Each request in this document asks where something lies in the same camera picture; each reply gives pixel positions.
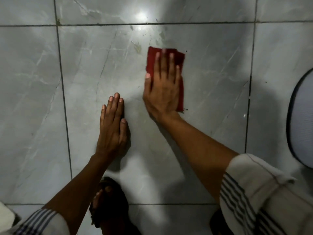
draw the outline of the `forearm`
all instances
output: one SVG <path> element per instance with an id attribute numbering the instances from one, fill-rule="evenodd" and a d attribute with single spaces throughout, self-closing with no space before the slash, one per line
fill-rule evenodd
<path id="1" fill-rule="evenodd" d="M 163 117 L 161 124 L 187 155 L 196 175 L 219 203 L 225 170 L 238 153 L 197 130 L 176 112 Z"/>
<path id="2" fill-rule="evenodd" d="M 108 166 L 105 157 L 93 155 L 84 169 L 44 206 L 63 216 L 71 235 L 77 233 Z"/>

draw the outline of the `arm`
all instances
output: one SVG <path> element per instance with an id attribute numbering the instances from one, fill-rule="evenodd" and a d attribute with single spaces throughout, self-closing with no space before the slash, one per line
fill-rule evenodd
<path id="1" fill-rule="evenodd" d="M 179 99 L 181 72 L 170 55 L 169 67 L 163 50 L 156 55 L 153 85 L 146 74 L 144 102 L 150 115 L 173 137 L 205 188 L 219 203 L 223 175 L 238 153 L 220 144 L 184 121 L 176 112 Z"/>
<path id="2" fill-rule="evenodd" d="M 102 107 L 96 153 L 87 166 L 44 206 L 62 215 L 71 235 L 77 233 L 105 170 L 126 143 L 127 122 L 121 120 L 123 111 L 124 101 L 116 93 L 114 98 L 109 98 L 108 106 Z"/>

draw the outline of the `gray marble tile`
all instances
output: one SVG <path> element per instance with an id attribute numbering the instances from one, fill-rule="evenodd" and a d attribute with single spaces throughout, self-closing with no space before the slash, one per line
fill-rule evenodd
<path id="1" fill-rule="evenodd" d="M 2 27 L 0 43 L 0 199 L 45 203 L 70 180 L 55 27 Z"/>
<path id="2" fill-rule="evenodd" d="M 32 213 L 41 209 L 42 205 L 7 205 L 22 219 L 27 219 Z"/>
<path id="3" fill-rule="evenodd" d="M 216 210 L 216 205 L 130 205 L 129 216 L 143 235 L 201 235 L 211 234 L 209 221 Z M 102 234 L 91 225 L 89 211 L 77 234 Z"/>
<path id="4" fill-rule="evenodd" d="M 258 0 L 260 21 L 313 20 L 312 0 Z"/>
<path id="5" fill-rule="evenodd" d="M 129 202 L 212 202 L 185 156 L 145 109 L 147 48 L 173 47 L 186 53 L 183 76 L 188 110 L 182 116 L 243 153 L 252 35 L 252 24 L 61 27 L 73 175 L 95 151 L 102 104 L 120 92 L 131 148 L 107 174 L 121 183 Z"/>
<path id="6" fill-rule="evenodd" d="M 1 0 L 0 25 L 55 24 L 53 0 Z"/>
<path id="7" fill-rule="evenodd" d="M 256 0 L 56 0 L 62 24 L 253 21 Z"/>
<path id="8" fill-rule="evenodd" d="M 313 192 L 312 171 L 287 145 L 286 117 L 299 79 L 313 67 L 312 23 L 258 24 L 251 88 L 247 152 L 299 179 Z"/>

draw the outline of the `cleaning cloth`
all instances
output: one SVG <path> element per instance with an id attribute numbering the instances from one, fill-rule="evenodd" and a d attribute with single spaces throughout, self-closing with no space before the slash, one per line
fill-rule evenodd
<path id="1" fill-rule="evenodd" d="M 154 77 L 153 76 L 154 75 L 154 62 L 155 62 L 155 57 L 156 57 L 157 52 L 161 53 L 162 49 L 154 48 L 154 47 L 149 47 L 148 49 L 146 71 L 147 73 L 151 75 L 152 82 L 153 82 L 153 77 Z M 182 66 L 184 64 L 185 54 L 178 52 L 177 49 L 167 48 L 166 49 L 167 60 L 169 60 L 170 53 L 174 53 L 175 66 L 179 65 L 180 74 L 182 74 Z M 184 82 L 182 78 L 179 83 L 179 102 L 178 102 L 177 111 L 184 111 Z"/>

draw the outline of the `person's left arm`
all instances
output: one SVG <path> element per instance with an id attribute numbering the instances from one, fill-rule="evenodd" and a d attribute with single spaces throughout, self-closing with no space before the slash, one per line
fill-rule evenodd
<path id="1" fill-rule="evenodd" d="M 127 141 L 127 122 L 121 119 L 123 111 L 124 101 L 116 93 L 109 98 L 108 106 L 102 107 L 96 153 L 85 168 L 43 207 L 59 213 L 67 222 L 71 235 L 77 233 L 101 177 Z"/>

